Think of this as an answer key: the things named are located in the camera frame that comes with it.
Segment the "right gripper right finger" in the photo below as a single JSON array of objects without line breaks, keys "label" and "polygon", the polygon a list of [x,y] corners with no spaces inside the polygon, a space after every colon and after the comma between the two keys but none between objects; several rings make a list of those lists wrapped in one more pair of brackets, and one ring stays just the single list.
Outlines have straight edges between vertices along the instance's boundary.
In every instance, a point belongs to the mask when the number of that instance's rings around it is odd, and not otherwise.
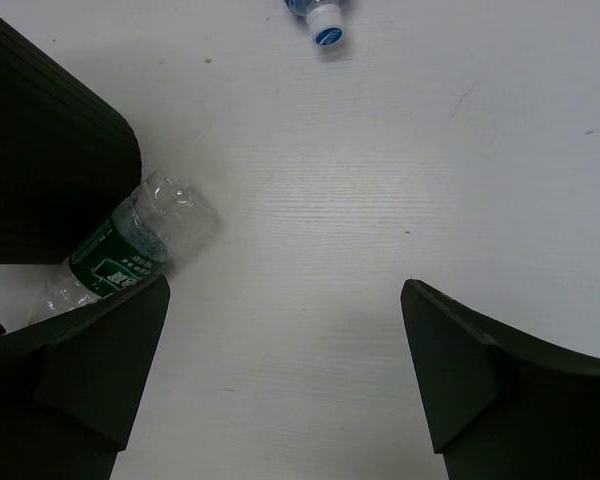
[{"label": "right gripper right finger", "polygon": [[451,479],[600,479],[600,359],[410,279],[406,336],[433,450]]}]

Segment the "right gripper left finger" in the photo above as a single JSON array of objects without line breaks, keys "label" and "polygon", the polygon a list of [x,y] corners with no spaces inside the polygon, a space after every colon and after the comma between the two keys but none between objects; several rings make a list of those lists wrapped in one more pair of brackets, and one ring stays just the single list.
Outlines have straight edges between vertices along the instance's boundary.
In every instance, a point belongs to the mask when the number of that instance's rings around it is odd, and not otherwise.
[{"label": "right gripper left finger", "polygon": [[110,478],[169,299],[158,275],[14,332],[0,325],[0,479]]}]

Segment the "green label clear bottle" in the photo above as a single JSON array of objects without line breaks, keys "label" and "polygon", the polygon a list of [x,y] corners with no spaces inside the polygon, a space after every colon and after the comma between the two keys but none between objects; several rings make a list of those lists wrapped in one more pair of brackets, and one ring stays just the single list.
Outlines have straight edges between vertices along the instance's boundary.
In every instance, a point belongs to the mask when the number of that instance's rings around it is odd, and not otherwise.
[{"label": "green label clear bottle", "polygon": [[194,186],[152,173],[48,277],[29,323],[97,302],[190,259],[219,227],[217,212]]}]

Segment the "blue label clear bottle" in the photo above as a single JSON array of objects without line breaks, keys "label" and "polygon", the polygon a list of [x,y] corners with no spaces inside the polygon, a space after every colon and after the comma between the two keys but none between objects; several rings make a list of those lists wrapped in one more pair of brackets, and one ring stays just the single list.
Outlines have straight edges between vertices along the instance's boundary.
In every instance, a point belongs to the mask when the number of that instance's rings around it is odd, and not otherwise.
[{"label": "blue label clear bottle", "polygon": [[285,6],[303,19],[318,47],[336,45],[344,35],[342,2],[338,0],[285,0]]}]

